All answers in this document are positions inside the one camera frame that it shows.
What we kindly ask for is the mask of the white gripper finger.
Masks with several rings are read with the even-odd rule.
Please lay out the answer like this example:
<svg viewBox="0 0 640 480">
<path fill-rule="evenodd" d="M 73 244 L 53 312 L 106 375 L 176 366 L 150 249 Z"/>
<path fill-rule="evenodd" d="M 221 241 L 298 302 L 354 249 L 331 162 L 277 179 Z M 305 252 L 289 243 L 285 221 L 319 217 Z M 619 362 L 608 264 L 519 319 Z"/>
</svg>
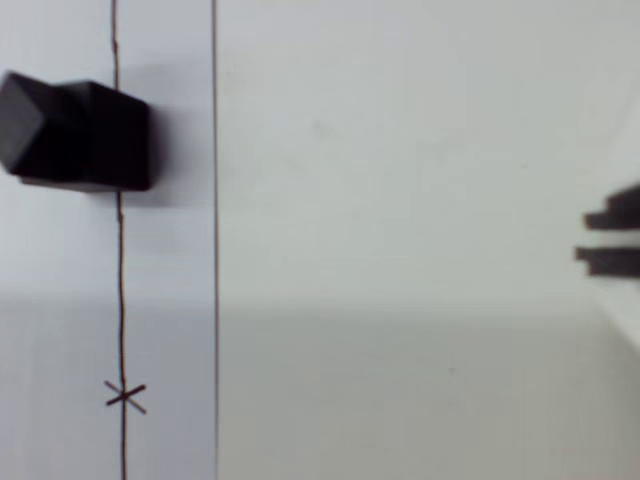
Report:
<svg viewBox="0 0 640 480">
<path fill-rule="evenodd" d="M 639 249 L 577 247 L 595 297 L 620 334 L 639 351 Z"/>
<path fill-rule="evenodd" d="M 587 213 L 584 223 L 593 230 L 638 230 L 639 185 L 616 191 L 606 198 L 605 208 Z"/>
</svg>

